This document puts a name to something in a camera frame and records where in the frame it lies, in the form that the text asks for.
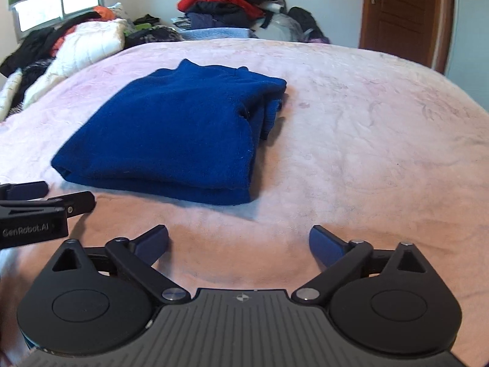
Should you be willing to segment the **leopard print garment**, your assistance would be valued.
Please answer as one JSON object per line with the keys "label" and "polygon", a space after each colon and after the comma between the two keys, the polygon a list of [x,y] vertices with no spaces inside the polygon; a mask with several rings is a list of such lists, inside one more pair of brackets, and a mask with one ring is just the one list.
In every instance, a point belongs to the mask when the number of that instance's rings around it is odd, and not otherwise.
{"label": "leopard print garment", "polygon": [[155,26],[125,36],[124,49],[153,42],[182,42],[183,37],[173,28]]}

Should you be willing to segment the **blue knit sweater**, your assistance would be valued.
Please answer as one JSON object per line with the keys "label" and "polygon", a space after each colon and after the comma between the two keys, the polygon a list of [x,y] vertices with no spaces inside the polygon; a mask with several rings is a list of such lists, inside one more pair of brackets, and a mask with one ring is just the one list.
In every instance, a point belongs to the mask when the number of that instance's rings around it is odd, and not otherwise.
{"label": "blue knit sweater", "polygon": [[214,206],[251,200],[284,79],[184,60],[127,84],[54,155],[68,182]]}

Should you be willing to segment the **grey bundled bedding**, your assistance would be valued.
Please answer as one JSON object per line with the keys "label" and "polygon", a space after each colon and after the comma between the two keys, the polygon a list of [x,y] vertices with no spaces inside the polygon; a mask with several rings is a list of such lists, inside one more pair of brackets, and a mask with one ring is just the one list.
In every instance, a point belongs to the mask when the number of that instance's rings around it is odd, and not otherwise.
{"label": "grey bundled bedding", "polygon": [[303,42],[303,29],[297,21],[286,14],[269,13],[258,19],[251,28],[260,39],[282,42]]}

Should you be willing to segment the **pink floral bedspread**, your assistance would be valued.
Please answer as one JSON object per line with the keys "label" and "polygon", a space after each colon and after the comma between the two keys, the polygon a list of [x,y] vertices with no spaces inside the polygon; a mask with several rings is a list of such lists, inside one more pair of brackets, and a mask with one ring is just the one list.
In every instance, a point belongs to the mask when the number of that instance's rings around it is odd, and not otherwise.
{"label": "pink floral bedspread", "polygon": [[488,361],[488,115],[446,77],[386,54],[330,46],[220,39],[151,43],[65,80],[1,125],[1,180],[78,191],[50,166],[62,144],[136,78],[183,60],[247,67],[286,80],[282,110],[254,170],[257,198],[203,206],[97,191],[73,218],[86,246],[165,224],[171,251],[157,269],[199,287],[293,291],[321,270],[308,248],[319,224],[378,249],[415,243],[462,307],[454,352]]}

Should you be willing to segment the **orange garment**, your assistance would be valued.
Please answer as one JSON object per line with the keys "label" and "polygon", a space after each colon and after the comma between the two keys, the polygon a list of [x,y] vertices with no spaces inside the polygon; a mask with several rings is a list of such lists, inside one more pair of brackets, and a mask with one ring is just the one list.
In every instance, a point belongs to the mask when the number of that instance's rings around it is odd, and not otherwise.
{"label": "orange garment", "polygon": [[99,19],[101,21],[108,22],[113,21],[116,18],[114,12],[111,9],[103,6],[96,6],[93,8],[93,11],[99,14]]}

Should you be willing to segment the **green plastic stool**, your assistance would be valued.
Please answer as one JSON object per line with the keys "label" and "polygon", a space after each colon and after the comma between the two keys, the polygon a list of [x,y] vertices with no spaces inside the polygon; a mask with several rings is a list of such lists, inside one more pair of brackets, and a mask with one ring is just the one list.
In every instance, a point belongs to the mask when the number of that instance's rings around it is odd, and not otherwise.
{"label": "green plastic stool", "polygon": [[135,24],[134,28],[137,32],[142,31],[142,30],[148,30],[151,29],[153,25],[151,23],[140,23],[140,24]]}

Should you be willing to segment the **brown wooden door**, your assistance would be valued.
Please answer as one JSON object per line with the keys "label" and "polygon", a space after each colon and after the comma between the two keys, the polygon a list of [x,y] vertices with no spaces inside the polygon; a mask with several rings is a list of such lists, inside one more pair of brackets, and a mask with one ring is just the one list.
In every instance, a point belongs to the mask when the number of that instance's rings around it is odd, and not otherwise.
{"label": "brown wooden door", "polygon": [[363,0],[359,47],[444,73],[455,0]]}

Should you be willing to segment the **window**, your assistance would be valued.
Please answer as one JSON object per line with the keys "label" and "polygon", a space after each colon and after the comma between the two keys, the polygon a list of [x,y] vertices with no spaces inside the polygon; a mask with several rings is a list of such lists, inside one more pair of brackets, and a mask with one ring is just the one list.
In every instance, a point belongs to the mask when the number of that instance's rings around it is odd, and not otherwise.
{"label": "window", "polygon": [[87,13],[103,0],[25,0],[11,7],[16,37],[45,26],[55,26],[76,15]]}

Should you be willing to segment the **black garment by duvet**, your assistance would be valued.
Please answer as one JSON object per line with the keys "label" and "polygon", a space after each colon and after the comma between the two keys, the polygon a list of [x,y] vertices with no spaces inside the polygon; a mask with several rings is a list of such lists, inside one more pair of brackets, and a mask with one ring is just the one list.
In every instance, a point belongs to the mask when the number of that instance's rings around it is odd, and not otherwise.
{"label": "black garment by duvet", "polygon": [[38,60],[47,59],[53,46],[70,28],[100,18],[97,12],[91,11],[68,20],[59,28],[47,27],[31,32],[24,38],[19,48],[2,62],[1,74],[9,77],[18,69],[23,70]]}

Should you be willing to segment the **white quilted duvet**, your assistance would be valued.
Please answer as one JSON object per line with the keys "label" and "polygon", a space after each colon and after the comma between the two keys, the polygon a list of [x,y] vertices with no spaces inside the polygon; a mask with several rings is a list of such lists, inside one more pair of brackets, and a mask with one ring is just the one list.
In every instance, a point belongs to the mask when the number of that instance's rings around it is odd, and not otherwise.
{"label": "white quilted duvet", "polygon": [[20,113],[88,66],[120,52],[128,22],[84,22],[65,37],[56,56],[16,69],[1,90],[1,120]]}

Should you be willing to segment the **light blue fleece blanket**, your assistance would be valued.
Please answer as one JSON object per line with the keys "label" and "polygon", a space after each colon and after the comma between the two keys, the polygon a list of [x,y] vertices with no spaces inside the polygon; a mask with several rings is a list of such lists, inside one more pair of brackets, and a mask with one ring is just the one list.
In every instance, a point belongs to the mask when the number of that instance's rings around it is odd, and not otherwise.
{"label": "light blue fleece blanket", "polygon": [[205,41],[216,39],[256,39],[257,36],[247,28],[204,28],[179,31],[184,41]]}

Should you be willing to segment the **dark clothes pile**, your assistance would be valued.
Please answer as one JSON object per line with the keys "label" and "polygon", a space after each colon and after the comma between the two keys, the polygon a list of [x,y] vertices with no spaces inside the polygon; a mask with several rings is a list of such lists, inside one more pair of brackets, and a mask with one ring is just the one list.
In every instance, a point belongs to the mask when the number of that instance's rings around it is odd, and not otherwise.
{"label": "dark clothes pile", "polygon": [[328,44],[312,14],[285,0],[180,0],[171,19],[190,39],[258,38]]}

